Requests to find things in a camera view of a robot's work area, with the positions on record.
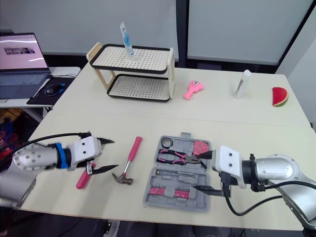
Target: white bottle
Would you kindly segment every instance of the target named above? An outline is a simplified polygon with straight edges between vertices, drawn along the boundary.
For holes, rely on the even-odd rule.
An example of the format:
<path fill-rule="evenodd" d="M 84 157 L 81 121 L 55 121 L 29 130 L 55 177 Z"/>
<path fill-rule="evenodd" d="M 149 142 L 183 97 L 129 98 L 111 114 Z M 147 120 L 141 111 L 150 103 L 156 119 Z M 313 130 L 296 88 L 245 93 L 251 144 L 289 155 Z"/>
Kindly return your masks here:
<path fill-rule="evenodd" d="M 243 72 L 242 78 L 240 79 L 239 85 L 235 91 L 235 97 L 240 99 L 243 96 L 243 93 L 246 90 L 247 83 L 251 77 L 251 72 L 249 70 L 245 70 Z"/>

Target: pliers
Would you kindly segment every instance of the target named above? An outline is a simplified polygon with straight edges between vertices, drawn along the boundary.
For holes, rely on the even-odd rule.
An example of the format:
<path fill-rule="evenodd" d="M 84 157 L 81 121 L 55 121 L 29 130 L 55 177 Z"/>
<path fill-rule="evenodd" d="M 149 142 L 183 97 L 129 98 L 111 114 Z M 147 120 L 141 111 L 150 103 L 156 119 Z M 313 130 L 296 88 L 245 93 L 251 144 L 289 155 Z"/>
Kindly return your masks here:
<path fill-rule="evenodd" d="M 159 153 L 160 154 L 175 155 L 177 157 L 180 157 L 181 159 L 168 160 L 168 159 L 158 158 L 157 162 L 167 163 L 167 164 L 179 164 L 179 165 L 185 165 L 186 163 L 190 163 L 190 164 L 198 164 L 198 163 L 200 163 L 203 166 L 204 169 L 207 169 L 206 165 L 198 157 L 189 157 L 184 152 L 177 152 L 177 151 L 174 151 L 174 150 L 162 150 L 162 149 L 160 149 Z"/>

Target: mouse pad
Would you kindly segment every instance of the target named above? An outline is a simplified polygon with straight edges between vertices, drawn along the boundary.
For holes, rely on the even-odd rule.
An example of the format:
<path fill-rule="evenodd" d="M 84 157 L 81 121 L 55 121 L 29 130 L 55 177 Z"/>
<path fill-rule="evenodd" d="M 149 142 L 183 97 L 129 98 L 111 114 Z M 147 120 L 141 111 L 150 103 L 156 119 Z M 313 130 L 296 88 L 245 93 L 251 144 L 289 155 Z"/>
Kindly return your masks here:
<path fill-rule="evenodd" d="M 68 86 L 73 82 L 74 78 L 52 78 L 50 79 L 45 86 L 34 96 L 29 99 L 27 102 L 28 105 L 54 105 L 57 100 L 62 96 L 62 94 L 67 90 Z M 47 96 L 44 94 L 44 90 L 47 86 L 52 84 L 64 83 L 65 90 L 54 96 Z"/>

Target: watermelon slice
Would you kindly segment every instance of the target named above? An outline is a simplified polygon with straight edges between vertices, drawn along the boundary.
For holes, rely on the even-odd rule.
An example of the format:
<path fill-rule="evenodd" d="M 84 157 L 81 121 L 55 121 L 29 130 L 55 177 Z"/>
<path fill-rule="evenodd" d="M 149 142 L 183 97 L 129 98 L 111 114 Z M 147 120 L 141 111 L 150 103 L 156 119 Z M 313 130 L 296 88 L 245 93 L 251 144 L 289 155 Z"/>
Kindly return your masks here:
<path fill-rule="evenodd" d="M 275 107 L 280 107 L 287 102 L 288 99 L 288 92 L 286 89 L 282 87 L 273 87 L 273 103 L 272 105 Z"/>

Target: laptop screen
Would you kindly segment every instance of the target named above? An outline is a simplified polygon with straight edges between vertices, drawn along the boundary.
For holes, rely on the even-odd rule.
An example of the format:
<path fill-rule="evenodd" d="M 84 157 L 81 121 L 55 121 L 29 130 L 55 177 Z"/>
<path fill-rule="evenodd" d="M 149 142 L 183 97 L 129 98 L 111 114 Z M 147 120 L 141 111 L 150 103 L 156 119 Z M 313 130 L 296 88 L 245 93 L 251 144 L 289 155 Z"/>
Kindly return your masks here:
<path fill-rule="evenodd" d="M 34 34 L 0 36 L 0 70 L 47 68 Z"/>

